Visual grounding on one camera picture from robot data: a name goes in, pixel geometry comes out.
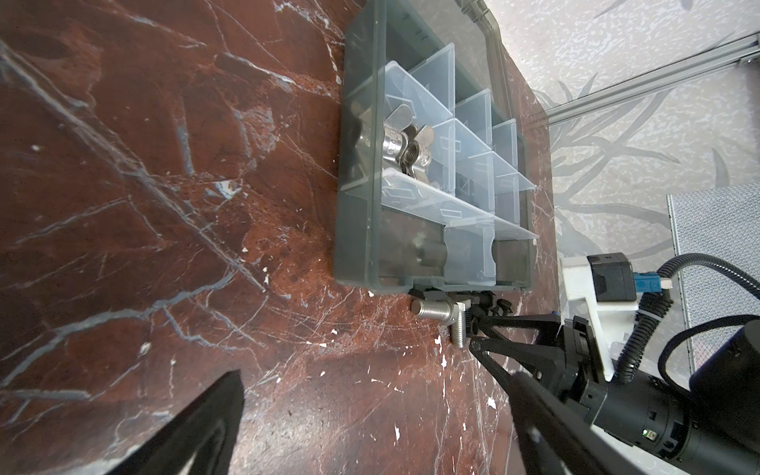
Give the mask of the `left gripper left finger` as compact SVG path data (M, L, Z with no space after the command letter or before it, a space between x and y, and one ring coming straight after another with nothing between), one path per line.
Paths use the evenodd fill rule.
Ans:
M110 472L227 474L244 405L241 372L228 371Z

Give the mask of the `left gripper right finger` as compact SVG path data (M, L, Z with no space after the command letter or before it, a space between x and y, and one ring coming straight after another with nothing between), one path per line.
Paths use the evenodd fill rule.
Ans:
M641 473L530 376L509 377L509 401L526 473Z

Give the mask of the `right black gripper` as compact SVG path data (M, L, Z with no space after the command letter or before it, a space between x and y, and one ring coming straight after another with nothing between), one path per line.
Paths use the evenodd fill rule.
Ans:
M516 360L581 420L618 441L663 460L689 460L698 446L698 421L686 400L662 380L644 372L623 385L605 380L591 324L576 317L565 321L561 330L560 327L561 316L556 312L504 316L474 308L474 338L469 350L505 391L509 390L512 374L492 358L492 353ZM512 342L499 330L532 330L537 342L554 342L557 338L559 348Z

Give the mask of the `silver wing nut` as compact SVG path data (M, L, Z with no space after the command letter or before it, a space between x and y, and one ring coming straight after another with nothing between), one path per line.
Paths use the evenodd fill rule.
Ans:
M373 145L373 129L369 120L372 111L354 102L350 112L356 114L355 151L357 162L352 166L354 178L366 178L371 168L371 146ZM407 104L397 106L383 121L382 145L380 156L383 168L393 168L430 184L429 167L433 162L431 146L435 141L435 131L430 125L421 128L413 124L413 111Z

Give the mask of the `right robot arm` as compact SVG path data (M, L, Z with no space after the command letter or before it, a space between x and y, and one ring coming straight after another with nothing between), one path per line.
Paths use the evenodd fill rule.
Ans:
M759 470L759 320L723 317L701 332L733 336L687 388L637 372L606 380L591 323L558 314L504 317L473 310L470 352L507 392L530 474L633 474L607 433L690 474Z

